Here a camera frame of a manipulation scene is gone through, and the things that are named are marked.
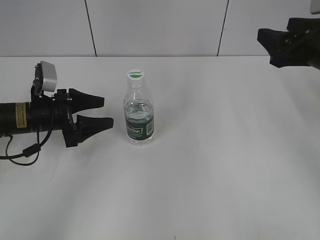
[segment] bottle cap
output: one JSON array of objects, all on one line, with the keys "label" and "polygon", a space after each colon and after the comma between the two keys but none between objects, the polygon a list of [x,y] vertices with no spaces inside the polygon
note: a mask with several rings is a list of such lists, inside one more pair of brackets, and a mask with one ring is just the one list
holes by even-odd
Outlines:
[{"label": "bottle cap", "polygon": [[131,87],[139,88],[144,84],[145,73],[139,69],[132,69],[127,73],[126,77]]}]

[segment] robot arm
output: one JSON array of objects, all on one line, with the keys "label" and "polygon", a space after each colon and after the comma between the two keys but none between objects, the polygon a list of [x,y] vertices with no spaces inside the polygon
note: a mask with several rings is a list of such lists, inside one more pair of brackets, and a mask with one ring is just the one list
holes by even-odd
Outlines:
[{"label": "robot arm", "polygon": [[[21,103],[0,103],[0,138],[10,137],[6,147],[6,156],[0,155],[0,160],[10,160],[20,166],[34,164],[41,147],[49,139],[51,132],[62,130],[65,146],[76,147],[91,136],[114,125],[113,118],[94,118],[77,115],[73,121],[72,114],[82,110],[101,108],[103,97],[89,95],[73,88],[58,89],[51,97],[45,92],[54,92],[57,85],[57,73],[53,64],[41,61],[35,66],[34,81],[31,87],[31,101]],[[46,132],[46,137],[40,142],[39,132]],[[37,133],[36,144],[24,149],[22,153],[8,155],[8,146],[15,134]],[[13,159],[29,157],[37,154],[33,162],[20,163]]]},{"label": "robot arm", "polygon": [[287,30],[259,29],[257,40],[268,51],[270,64],[320,70],[320,18],[290,18]]}]

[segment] green label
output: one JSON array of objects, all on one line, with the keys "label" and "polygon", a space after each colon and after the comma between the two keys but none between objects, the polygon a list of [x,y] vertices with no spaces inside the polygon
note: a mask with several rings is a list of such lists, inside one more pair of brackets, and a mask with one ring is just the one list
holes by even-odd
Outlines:
[{"label": "green label", "polygon": [[126,131],[130,138],[134,140],[145,140],[148,139],[154,133],[154,117],[152,117],[149,121],[142,123],[135,123],[126,121]]},{"label": "green label", "polygon": [[130,77],[134,78],[134,79],[138,79],[138,78],[141,78],[142,75],[130,75]]}]

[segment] tabletop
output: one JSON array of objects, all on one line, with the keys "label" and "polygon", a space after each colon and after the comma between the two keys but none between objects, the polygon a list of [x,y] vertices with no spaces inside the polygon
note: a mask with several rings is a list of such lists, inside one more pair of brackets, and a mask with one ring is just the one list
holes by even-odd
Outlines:
[{"label": "tabletop", "polygon": [[[265,56],[2,57],[0,103],[30,100],[41,60],[58,89],[104,97],[79,114],[114,128],[73,148],[55,131],[29,167],[0,161],[0,239],[320,239],[316,69]],[[136,68],[154,103],[155,139],[142,147],[123,111]],[[35,142],[16,135],[9,152]]]}]

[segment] plastic bottle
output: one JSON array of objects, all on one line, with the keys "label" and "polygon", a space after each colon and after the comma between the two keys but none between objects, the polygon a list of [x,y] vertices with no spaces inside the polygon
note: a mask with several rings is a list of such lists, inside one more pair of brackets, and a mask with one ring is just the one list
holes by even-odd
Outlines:
[{"label": "plastic bottle", "polygon": [[154,138],[154,107],[144,72],[130,70],[127,82],[123,109],[128,139],[134,145],[147,145]]}]

